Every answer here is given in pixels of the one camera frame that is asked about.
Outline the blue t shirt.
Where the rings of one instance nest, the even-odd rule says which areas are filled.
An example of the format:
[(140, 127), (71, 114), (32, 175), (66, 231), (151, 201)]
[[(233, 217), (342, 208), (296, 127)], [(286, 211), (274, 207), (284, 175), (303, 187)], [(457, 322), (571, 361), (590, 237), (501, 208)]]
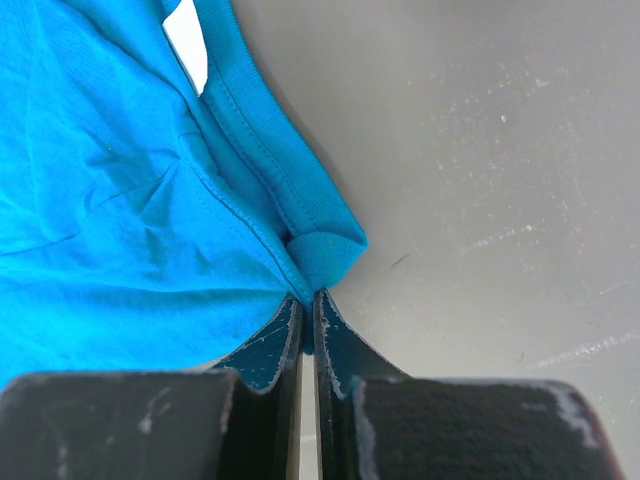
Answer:
[(262, 79), (228, 1), (1, 5), (1, 380), (176, 370), (310, 305), (364, 231)]

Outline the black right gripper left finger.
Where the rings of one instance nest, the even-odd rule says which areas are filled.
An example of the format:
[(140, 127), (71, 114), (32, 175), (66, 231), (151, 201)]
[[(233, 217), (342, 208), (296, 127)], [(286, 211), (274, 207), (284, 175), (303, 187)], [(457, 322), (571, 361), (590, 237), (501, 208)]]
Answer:
[(303, 306), (204, 371), (38, 373), (1, 395), (5, 479), (283, 479)]

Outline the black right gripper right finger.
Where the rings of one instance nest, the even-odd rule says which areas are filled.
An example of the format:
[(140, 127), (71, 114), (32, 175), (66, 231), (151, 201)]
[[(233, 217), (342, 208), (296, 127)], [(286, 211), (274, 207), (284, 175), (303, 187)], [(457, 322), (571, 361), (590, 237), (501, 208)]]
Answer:
[(591, 406), (532, 379), (420, 379), (381, 356), (327, 291), (313, 303), (324, 479), (620, 479)]

